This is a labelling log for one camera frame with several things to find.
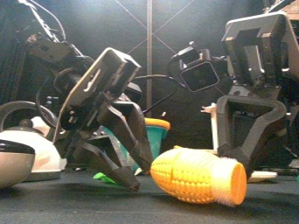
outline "cable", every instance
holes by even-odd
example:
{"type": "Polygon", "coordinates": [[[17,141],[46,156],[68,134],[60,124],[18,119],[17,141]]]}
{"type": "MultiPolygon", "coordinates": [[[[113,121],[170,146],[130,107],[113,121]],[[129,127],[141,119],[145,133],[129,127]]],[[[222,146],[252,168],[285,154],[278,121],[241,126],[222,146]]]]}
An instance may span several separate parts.
{"type": "Polygon", "coordinates": [[[53,20],[56,21],[58,27],[60,27],[60,35],[61,35],[61,38],[62,40],[65,40],[65,31],[62,29],[62,26],[61,26],[61,21],[56,18],[56,16],[42,7],[40,6],[33,0],[29,0],[38,8],[41,8],[53,18],[53,20]]]}
{"type": "Polygon", "coordinates": [[[34,98],[34,108],[36,108],[36,111],[42,119],[42,121],[45,122],[45,124],[52,128],[52,129],[56,129],[56,124],[53,124],[48,118],[45,117],[44,113],[42,113],[42,107],[41,107],[41,91],[42,91],[42,87],[44,85],[46,84],[49,80],[49,77],[46,76],[42,84],[41,84],[41,87],[38,88],[38,91],[36,93],[36,98],[34,98]]]}
{"type": "Polygon", "coordinates": [[[138,77],[134,77],[133,80],[150,80],[150,79],[162,79],[162,80],[168,80],[170,82],[174,83],[174,90],[161,99],[158,100],[149,108],[146,108],[142,113],[146,114],[160,103],[165,102],[176,93],[177,91],[177,87],[181,87],[181,88],[185,88],[184,85],[177,81],[174,80],[172,77],[168,77],[162,74],[152,74],[152,75],[146,75],[146,76],[138,76],[138,77]]]}

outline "yellow corn toy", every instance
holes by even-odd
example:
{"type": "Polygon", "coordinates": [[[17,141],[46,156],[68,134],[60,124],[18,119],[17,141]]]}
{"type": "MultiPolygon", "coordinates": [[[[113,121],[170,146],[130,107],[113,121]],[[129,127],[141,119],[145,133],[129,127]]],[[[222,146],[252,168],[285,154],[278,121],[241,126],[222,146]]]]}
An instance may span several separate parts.
{"type": "Polygon", "coordinates": [[[233,207],[245,198],[242,164],[206,151],[168,150],[153,161],[150,174],[158,187],[181,201],[233,207]]]}

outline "dark background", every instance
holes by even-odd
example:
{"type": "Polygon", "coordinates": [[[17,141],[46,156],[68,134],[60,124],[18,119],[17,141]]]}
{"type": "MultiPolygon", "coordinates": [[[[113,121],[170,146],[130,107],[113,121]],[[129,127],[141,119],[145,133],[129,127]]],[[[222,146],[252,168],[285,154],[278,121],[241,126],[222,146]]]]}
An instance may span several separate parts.
{"type": "MultiPolygon", "coordinates": [[[[145,0],[36,0],[58,18],[66,40],[93,59],[106,47],[128,53],[145,75],[145,0]]],[[[261,0],[153,0],[153,74],[164,74],[169,58],[190,41],[213,56],[224,55],[220,40],[225,23],[233,18],[262,12],[261,0]]],[[[52,18],[41,13],[42,19],[54,28],[52,18]]],[[[14,42],[14,31],[5,11],[0,8],[0,104],[12,100],[33,100],[33,96],[46,71],[34,60],[26,58],[24,70],[18,61],[22,58],[20,46],[14,42]]],[[[164,119],[172,128],[162,141],[162,150],[178,144],[190,148],[212,148],[210,117],[200,112],[201,106],[210,105],[229,90],[225,70],[216,67],[220,83],[205,92],[190,93],[180,90],[174,97],[156,108],[152,113],[164,119]]],[[[145,83],[137,82],[144,90],[140,107],[145,109],[145,83]]],[[[172,84],[164,80],[153,81],[153,102],[169,91],[172,84]]]]}

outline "black floor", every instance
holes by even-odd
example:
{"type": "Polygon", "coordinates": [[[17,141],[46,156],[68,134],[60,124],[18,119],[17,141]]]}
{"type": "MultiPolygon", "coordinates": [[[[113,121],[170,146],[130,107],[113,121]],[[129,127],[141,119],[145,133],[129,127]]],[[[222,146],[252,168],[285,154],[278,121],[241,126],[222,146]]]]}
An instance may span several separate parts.
{"type": "Polygon", "coordinates": [[[21,183],[0,191],[0,223],[299,223],[294,177],[248,184],[233,208],[194,205],[168,196],[150,177],[137,177],[138,192],[65,171],[60,179],[21,183]]]}

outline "green object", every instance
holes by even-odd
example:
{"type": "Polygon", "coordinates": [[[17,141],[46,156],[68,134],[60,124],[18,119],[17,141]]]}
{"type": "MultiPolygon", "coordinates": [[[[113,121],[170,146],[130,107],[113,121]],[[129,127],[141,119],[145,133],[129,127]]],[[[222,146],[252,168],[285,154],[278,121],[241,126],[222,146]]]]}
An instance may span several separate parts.
{"type": "MultiPolygon", "coordinates": [[[[113,136],[113,133],[110,132],[110,130],[108,128],[104,128],[104,130],[110,136],[113,136]]],[[[157,156],[160,155],[161,141],[165,138],[168,129],[162,128],[160,126],[146,125],[145,132],[146,132],[146,137],[148,137],[148,141],[149,141],[153,159],[156,159],[157,156]]],[[[124,145],[121,143],[118,143],[118,144],[120,144],[120,149],[125,156],[126,163],[134,172],[138,168],[138,165],[136,164],[134,160],[129,157],[129,154],[126,152],[124,145]]]]}
{"type": "Polygon", "coordinates": [[[117,185],[116,181],[113,179],[110,179],[102,172],[98,172],[93,176],[93,179],[98,179],[98,180],[104,181],[106,184],[117,185]]]}

